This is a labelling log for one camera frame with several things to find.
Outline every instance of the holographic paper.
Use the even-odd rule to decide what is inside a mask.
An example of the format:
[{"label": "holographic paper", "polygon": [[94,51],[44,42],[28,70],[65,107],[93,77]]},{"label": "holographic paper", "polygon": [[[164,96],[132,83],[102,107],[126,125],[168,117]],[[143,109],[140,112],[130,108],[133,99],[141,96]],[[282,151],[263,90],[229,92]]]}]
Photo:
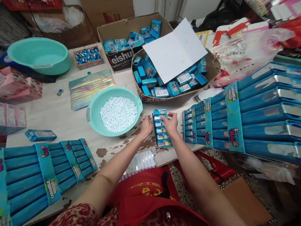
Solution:
[{"label": "holographic paper", "polygon": [[87,107],[96,94],[113,86],[116,83],[109,69],[70,81],[71,109]]}]

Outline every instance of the teal bowl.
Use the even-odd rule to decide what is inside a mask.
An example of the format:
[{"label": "teal bowl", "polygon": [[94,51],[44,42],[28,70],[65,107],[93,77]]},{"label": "teal bowl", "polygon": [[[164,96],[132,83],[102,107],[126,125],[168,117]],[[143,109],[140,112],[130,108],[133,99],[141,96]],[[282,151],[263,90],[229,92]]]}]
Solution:
[{"label": "teal bowl", "polygon": [[18,64],[44,75],[58,75],[70,69],[66,46],[48,38],[27,38],[13,43],[8,56]]},{"label": "teal bowl", "polygon": [[[100,110],[111,97],[126,97],[131,99],[137,106],[137,116],[134,122],[124,131],[114,133],[107,130],[100,116]],[[110,87],[98,93],[90,103],[86,111],[86,119],[90,126],[99,134],[107,137],[117,137],[125,134],[137,123],[143,110],[141,99],[132,91],[124,87]]]}]

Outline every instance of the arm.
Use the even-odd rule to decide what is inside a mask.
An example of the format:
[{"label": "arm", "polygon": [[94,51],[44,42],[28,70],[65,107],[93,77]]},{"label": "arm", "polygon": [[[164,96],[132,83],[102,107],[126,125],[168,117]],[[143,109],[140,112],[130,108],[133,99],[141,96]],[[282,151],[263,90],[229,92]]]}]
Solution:
[{"label": "arm", "polygon": [[152,133],[150,115],[141,123],[141,132],[119,153],[117,153],[94,177],[90,186],[74,202],[92,205],[100,218],[112,191],[129,166],[144,140]]},{"label": "arm", "polygon": [[177,132],[177,114],[170,112],[168,116],[171,117],[170,120],[164,117],[161,119],[164,121],[184,175],[205,219],[214,226],[245,226],[209,172]]}]

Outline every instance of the white candy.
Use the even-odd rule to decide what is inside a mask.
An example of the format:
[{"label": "white candy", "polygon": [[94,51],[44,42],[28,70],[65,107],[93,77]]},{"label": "white candy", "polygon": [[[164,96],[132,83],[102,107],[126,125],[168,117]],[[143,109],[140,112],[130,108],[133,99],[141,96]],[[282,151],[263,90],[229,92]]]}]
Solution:
[{"label": "white candy", "polygon": [[137,107],[125,97],[111,97],[101,108],[100,116],[110,132],[121,132],[128,128],[137,116]]}]

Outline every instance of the forearm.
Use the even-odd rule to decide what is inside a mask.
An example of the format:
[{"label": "forearm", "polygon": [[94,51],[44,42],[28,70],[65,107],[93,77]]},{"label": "forearm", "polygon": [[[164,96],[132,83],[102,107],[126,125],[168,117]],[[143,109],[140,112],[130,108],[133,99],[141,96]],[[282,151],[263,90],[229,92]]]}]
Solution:
[{"label": "forearm", "polygon": [[245,225],[207,169],[176,133],[171,140],[201,213],[211,225]]},{"label": "forearm", "polygon": [[131,142],[117,153],[99,172],[99,174],[108,178],[112,185],[116,185],[129,166],[133,157],[137,153],[139,147],[146,139],[141,134],[138,134]]}]

